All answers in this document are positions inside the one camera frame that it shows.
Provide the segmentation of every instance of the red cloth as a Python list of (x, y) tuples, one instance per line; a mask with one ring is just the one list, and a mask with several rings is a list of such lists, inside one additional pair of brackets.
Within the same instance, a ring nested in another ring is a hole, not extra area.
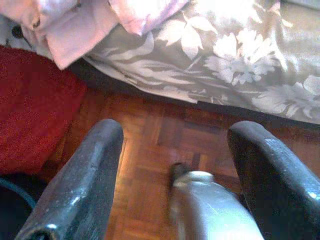
[(51, 60), (0, 46), (0, 174), (37, 173), (67, 130), (86, 89)]

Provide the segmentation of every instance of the gray floral bedspread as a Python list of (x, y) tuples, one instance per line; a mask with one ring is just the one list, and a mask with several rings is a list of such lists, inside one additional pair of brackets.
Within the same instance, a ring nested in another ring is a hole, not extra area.
[(320, 124), (320, 12), (277, 0), (192, 0), (149, 34), (118, 26), (85, 59), (156, 95)]

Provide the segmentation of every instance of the parquet floor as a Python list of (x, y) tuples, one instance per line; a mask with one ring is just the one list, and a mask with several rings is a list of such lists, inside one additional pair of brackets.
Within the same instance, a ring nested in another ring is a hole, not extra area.
[[(49, 180), (72, 156), (89, 129), (111, 118), (124, 129), (106, 240), (173, 240), (168, 220), (168, 171), (185, 162), (214, 174), (234, 192), (240, 184), (227, 146), (230, 115), (89, 89), (69, 131), (40, 173)], [(320, 176), (320, 129), (265, 127)]]

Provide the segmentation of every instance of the blue cable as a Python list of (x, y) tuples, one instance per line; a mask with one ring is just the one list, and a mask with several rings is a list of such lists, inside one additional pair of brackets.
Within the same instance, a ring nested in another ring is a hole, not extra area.
[(22, 197), (32, 209), (35, 208), (36, 201), (21, 187), (1, 177), (0, 177), (0, 186), (15, 192), (20, 197)]

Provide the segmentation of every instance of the bed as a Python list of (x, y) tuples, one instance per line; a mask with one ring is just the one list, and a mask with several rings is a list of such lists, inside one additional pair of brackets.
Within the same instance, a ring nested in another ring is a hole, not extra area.
[[(143, 36), (116, 26), (83, 59), (152, 95), (320, 124), (319, 36), (317, 9), (278, 0), (191, 0)], [(21, 36), (1, 43), (50, 58)]]

